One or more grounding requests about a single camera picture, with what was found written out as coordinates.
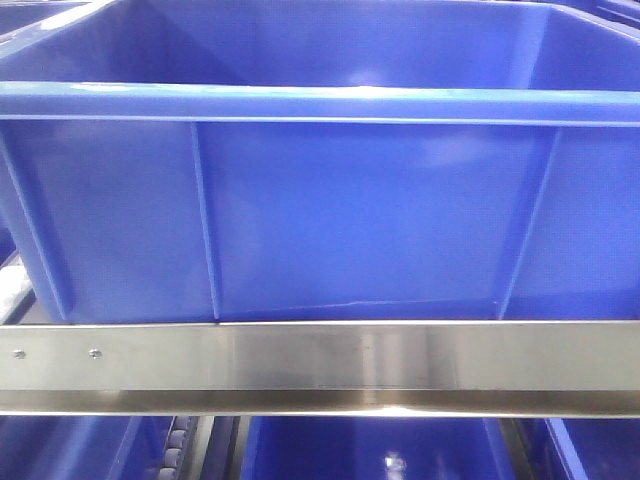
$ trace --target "stainless steel rail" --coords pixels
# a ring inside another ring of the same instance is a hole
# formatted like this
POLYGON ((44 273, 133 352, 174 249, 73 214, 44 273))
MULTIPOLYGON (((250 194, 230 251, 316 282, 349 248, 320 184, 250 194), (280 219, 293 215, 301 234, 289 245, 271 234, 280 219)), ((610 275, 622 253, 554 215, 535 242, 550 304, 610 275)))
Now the stainless steel rail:
POLYGON ((637 321, 0 327, 0 411, 640 415, 637 321))

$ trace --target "storage rack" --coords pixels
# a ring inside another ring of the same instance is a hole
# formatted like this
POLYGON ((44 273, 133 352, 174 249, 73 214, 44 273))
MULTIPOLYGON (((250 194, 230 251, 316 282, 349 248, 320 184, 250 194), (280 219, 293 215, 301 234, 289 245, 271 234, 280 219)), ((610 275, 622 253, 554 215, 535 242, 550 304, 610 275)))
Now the storage rack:
MULTIPOLYGON (((30 286, 17 297, 4 323, 26 310, 30 286)), ((0 332, 3 413, 640 414, 638 321, 42 323, 0 332)))

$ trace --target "plastic crate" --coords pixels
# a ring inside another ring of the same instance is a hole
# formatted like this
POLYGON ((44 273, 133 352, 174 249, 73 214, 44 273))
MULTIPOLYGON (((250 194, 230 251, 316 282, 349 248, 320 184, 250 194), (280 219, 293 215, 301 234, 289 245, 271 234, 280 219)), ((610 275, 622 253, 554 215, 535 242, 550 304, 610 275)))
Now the plastic crate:
POLYGON ((512 480, 496 420, 256 417, 241 480, 512 480))
POLYGON ((170 417, 2 417, 0 478, 155 480, 170 417))
POLYGON ((523 421, 537 480, 638 478, 640 420, 523 421))
POLYGON ((0 46, 1 208, 55 321, 636 318, 638 64, 546 4, 97 2, 0 46))
POLYGON ((86 2, 0 1, 0 35, 36 23, 86 2))

